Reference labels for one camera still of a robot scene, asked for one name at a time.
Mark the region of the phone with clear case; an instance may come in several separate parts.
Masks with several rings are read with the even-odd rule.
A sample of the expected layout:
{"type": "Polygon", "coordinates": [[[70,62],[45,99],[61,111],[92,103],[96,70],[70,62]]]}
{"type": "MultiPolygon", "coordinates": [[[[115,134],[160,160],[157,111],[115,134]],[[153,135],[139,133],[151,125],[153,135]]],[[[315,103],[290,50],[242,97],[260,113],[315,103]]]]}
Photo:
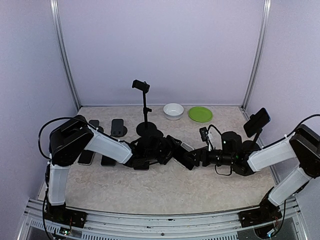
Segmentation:
{"type": "Polygon", "coordinates": [[[90,150],[83,150],[82,153],[79,155],[77,163],[79,165],[89,166],[92,164],[93,158],[95,153],[90,150]]]}

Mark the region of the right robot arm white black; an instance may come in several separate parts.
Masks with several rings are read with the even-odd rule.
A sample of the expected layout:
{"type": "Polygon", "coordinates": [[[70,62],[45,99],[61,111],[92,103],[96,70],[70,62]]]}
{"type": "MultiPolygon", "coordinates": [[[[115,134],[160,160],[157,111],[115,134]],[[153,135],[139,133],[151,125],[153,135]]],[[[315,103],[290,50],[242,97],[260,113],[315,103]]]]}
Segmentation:
{"type": "Polygon", "coordinates": [[[260,202],[256,218],[266,222],[288,197],[303,188],[311,179],[320,176],[320,137],[308,126],[301,124],[293,133],[262,149],[233,131],[221,136],[222,149],[210,146],[184,153],[186,161],[194,166],[204,167],[213,164],[229,166],[230,170],[241,176],[250,176],[277,163],[298,159],[299,165],[277,186],[273,187],[260,202]]]}

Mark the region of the tall black clamp phone mount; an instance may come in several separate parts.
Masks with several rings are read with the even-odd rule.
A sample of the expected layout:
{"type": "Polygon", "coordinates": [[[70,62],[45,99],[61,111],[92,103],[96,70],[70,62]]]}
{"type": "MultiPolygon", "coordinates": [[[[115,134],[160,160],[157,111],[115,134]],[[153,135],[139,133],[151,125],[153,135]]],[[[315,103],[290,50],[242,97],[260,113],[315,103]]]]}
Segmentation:
{"type": "Polygon", "coordinates": [[[145,81],[142,82],[140,80],[135,79],[132,82],[132,88],[142,91],[142,98],[143,98],[143,109],[142,110],[143,110],[144,121],[141,122],[136,127],[136,133],[141,137],[155,136],[156,131],[157,131],[157,127],[154,123],[148,121],[148,113],[152,112],[152,109],[147,107],[147,100],[146,100],[146,94],[148,93],[148,91],[150,89],[150,85],[147,84],[145,81]]]}

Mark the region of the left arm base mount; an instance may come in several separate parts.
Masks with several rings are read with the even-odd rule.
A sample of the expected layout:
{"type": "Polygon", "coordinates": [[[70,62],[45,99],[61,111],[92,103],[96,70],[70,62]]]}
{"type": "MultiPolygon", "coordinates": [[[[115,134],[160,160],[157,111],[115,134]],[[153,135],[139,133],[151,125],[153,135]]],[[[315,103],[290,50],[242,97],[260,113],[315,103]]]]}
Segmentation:
{"type": "Polygon", "coordinates": [[[66,204],[53,206],[50,203],[45,207],[44,219],[69,227],[83,229],[87,220],[87,213],[66,207],[66,204]]]}

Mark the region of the dark grey folding phone stand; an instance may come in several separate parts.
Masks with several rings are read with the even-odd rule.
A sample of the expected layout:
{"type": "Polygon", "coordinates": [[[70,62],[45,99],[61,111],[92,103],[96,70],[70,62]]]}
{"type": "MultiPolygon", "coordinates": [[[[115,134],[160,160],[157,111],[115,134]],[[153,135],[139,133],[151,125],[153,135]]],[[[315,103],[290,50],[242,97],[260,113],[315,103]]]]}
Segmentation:
{"type": "Polygon", "coordinates": [[[91,119],[89,120],[89,124],[91,124],[92,126],[94,126],[95,128],[98,128],[98,130],[100,132],[104,132],[104,129],[102,126],[100,126],[100,121],[97,119],[91,119]]]}

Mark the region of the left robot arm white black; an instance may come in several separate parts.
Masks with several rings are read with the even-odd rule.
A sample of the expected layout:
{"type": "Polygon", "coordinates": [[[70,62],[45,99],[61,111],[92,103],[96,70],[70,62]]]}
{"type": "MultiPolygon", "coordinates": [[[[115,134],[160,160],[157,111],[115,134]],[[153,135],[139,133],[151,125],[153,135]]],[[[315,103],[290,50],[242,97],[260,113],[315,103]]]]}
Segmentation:
{"type": "Polygon", "coordinates": [[[70,218],[66,185],[71,165],[83,151],[108,157],[135,170],[156,162],[166,165],[182,142],[170,135],[143,135],[127,142],[111,137],[87,122],[82,115],[63,117],[64,123],[49,135],[47,199],[50,214],[63,223],[70,218]]]}

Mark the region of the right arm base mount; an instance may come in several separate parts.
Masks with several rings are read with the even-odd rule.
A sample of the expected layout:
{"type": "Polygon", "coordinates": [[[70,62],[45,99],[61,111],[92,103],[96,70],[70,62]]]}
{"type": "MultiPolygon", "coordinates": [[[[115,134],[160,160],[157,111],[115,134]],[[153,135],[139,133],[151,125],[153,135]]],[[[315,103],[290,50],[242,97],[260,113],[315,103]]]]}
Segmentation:
{"type": "Polygon", "coordinates": [[[259,225],[281,219],[282,213],[279,206],[274,205],[268,200],[272,187],[262,198],[258,208],[240,211],[238,213],[242,228],[259,225]]]}

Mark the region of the white desktop phone stand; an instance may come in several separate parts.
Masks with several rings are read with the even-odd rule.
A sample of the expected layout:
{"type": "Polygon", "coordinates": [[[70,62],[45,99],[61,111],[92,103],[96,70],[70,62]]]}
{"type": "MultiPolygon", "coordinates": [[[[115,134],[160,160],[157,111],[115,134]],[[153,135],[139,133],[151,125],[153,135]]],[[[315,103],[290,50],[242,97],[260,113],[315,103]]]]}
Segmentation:
{"type": "Polygon", "coordinates": [[[189,144],[185,143],[185,142],[182,142],[181,143],[181,147],[183,149],[185,149],[187,152],[191,152],[194,150],[194,148],[192,146],[190,146],[189,144]]]}

